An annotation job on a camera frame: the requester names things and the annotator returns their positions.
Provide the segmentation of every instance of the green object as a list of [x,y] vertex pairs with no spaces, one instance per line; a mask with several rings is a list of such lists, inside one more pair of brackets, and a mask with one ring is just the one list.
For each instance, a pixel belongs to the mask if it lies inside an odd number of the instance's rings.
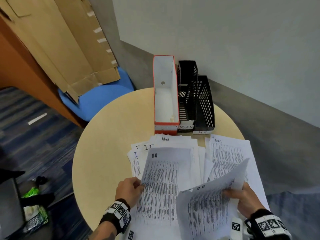
[[[22,198],[28,198],[31,196],[36,196],[40,193],[40,190],[36,187],[32,187],[26,194],[22,196]],[[48,214],[43,206],[34,205],[34,206],[26,206],[23,208],[24,214],[26,217],[26,226],[23,229],[24,233],[30,233],[44,224],[48,223]]]

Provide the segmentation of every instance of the stack of papers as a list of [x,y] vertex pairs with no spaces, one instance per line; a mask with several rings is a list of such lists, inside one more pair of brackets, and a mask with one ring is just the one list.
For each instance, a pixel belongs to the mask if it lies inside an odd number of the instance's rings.
[[238,201],[222,190],[240,190],[244,181],[268,209],[250,142],[216,135],[205,142],[204,148],[188,136],[156,134],[131,145],[132,175],[145,189],[123,239],[130,231],[136,240],[229,236]]

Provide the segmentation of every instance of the wrist band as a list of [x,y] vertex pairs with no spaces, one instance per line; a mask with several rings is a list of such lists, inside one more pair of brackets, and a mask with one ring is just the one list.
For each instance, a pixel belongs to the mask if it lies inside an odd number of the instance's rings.
[[250,220],[247,219],[244,223],[258,239],[275,235],[286,235],[288,239],[292,239],[282,220],[266,209],[257,210],[251,215]]
[[131,221],[129,214],[130,206],[124,199],[117,199],[111,206],[109,206],[99,223],[111,222],[119,233],[124,233]]

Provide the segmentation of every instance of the chair seat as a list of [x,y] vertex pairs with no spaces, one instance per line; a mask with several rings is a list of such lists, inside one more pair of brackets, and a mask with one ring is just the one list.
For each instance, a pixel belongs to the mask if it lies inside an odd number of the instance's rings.
[[91,89],[79,97],[79,104],[73,103],[60,89],[62,102],[77,116],[90,121],[104,106],[116,98],[134,91],[131,80],[123,69],[118,67],[121,79]]

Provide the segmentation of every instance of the black mesh file holder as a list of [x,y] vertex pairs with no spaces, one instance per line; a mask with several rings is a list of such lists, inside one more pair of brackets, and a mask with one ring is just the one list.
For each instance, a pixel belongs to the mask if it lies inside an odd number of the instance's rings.
[[194,134],[210,134],[215,128],[214,103],[207,76],[198,76],[197,120]]
[[192,132],[197,118],[198,68],[194,60],[180,60],[177,69],[179,119],[178,132]]

